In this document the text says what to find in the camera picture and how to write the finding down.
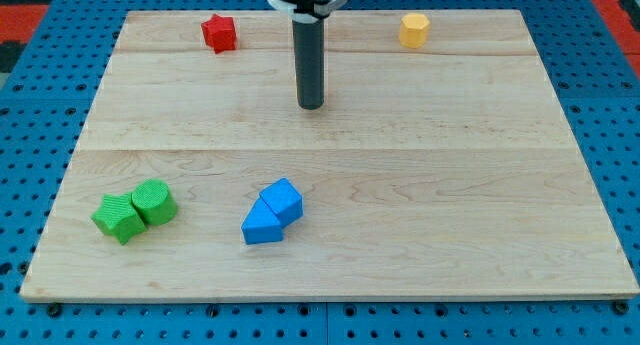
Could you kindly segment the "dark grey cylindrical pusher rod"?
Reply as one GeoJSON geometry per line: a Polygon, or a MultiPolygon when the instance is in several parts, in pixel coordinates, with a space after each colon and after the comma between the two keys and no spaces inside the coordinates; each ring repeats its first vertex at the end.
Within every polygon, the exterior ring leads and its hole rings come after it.
{"type": "Polygon", "coordinates": [[[296,14],[292,30],[298,105],[315,110],[324,104],[324,21],[296,14]]]}

